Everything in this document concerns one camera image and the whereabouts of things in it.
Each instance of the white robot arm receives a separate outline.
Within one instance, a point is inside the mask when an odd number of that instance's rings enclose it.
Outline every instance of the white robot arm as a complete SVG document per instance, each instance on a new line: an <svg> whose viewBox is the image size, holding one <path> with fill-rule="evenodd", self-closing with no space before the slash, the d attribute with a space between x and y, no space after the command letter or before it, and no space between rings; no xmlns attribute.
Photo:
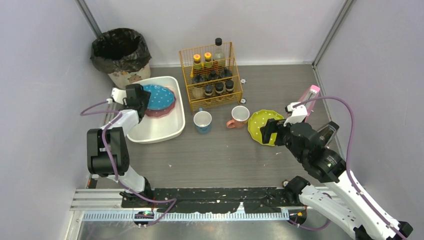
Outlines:
<svg viewBox="0 0 424 240"><path fill-rule="evenodd" d="M115 118L100 128L90 129L87 132L87 166L91 174L98 174L118 182L115 172L119 175L119 182L137 193L146 197L152 195L147 179L139 175L131 166L125 141L125 136L143 119L149 103L150 92L144 91L140 84L130 84L125 90L113 88L112 99L109 103L122 104L124 109L117 112ZM102 139L104 129L105 139L109 146L115 166L106 151Z"/></svg>
<svg viewBox="0 0 424 240"><path fill-rule="evenodd" d="M336 152L328 149L328 144L339 126L331 121L318 131L313 130L311 125L303 122L307 116L305 106L296 106L298 104L299 102L293 102L286 107L289 114L287 119L267 121L261 128L262 142L268 143L271 134L277 133L275 145L286 146L308 174L336 193L347 208L321 194L300 176L293 178L284 188L288 193L287 198L294 204L302 203L318 210L353 239L403 239L397 232L408 237L413 231L411 225L397 221L385 212L350 171L352 179L360 190L357 191L348 178L346 162ZM375 210L390 224L385 224L362 196L365 196Z"/></svg>

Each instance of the black garbage bag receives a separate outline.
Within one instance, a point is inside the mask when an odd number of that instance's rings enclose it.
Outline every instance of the black garbage bag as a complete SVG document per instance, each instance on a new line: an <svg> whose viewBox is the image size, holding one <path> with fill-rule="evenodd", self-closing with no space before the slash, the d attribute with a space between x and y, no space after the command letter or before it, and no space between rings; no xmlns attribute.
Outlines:
<svg viewBox="0 0 424 240"><path fill-rule="evenodd" d="M100 72L137 72L152 58L139 32L117 28L102 33L91 44L91 62Z"/></svg>

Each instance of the gray table surface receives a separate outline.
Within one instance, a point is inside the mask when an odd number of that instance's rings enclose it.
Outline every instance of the gray table surface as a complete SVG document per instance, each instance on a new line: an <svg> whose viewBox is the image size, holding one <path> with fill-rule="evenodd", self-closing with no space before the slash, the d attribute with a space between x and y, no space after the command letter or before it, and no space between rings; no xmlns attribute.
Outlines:
<svg viewBox="0 0 424 240"><path fill-rule="evenodd" d="M310 65L239 66L244 105L250 113L266 109L284 117L285 106L299 100L317 81ZM231 109L228 104L207 109L212 115L212 130L197 133L190 112L183 73L180 67L152 68L151 76L173 76L179 82L185 112L185 128L180 136L154 144L127 140L130 165L146 177L154 188L268 187L280 186L285 179L310 177L283 146L265 146L254 141L243 129L228 129ZM324 104L318 101L308 119L313 128L329 121ZM118 188L108 179L100 179L97 188Z"/></svg>

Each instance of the white wall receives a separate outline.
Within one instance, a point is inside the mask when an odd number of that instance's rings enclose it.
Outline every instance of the white wall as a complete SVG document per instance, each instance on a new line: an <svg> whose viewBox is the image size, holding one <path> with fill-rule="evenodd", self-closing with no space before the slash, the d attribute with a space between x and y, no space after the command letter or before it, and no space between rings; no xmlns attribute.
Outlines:
<svg viewBox="0 0 424 240"><path fill-rule="evenodd" d="M353 108L352 166L367 191L424 236L424 1L356 1L318 65L328 96ZM328 101L346 152L350 118Z"/></svg>
<svg viewBox="0 0 424 240"><path fill-rule="evenodd" d="M344 0L86 0L100 29L144 35L153 65L179 51L232 41L239 65L312 62Z"/></svg>
<svg viewBox="0 0 424 240"><path fill-rule="evenodd" d="M58 240L102 117L79 112L112 84L89 61L95 36L75 1L3 1L0 33L0 239Z"/></svg>

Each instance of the green plate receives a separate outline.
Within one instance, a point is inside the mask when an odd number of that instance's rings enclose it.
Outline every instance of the green plate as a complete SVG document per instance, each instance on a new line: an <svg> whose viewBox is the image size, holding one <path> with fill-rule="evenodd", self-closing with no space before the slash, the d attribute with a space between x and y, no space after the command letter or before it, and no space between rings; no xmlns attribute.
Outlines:
<svg viewBox="0 0 424 240"><path fill-rule="evenodd" d="M268 119L284 119L282 115L273 110L260 110L252 114L247 122L247 130L250 133L250 136L256 142L262 145L275 146L275 141L277 137L277 133L271 134L271 138L269 139L269 143L262 143L262 134L261 128L267 124Z"/></svg>

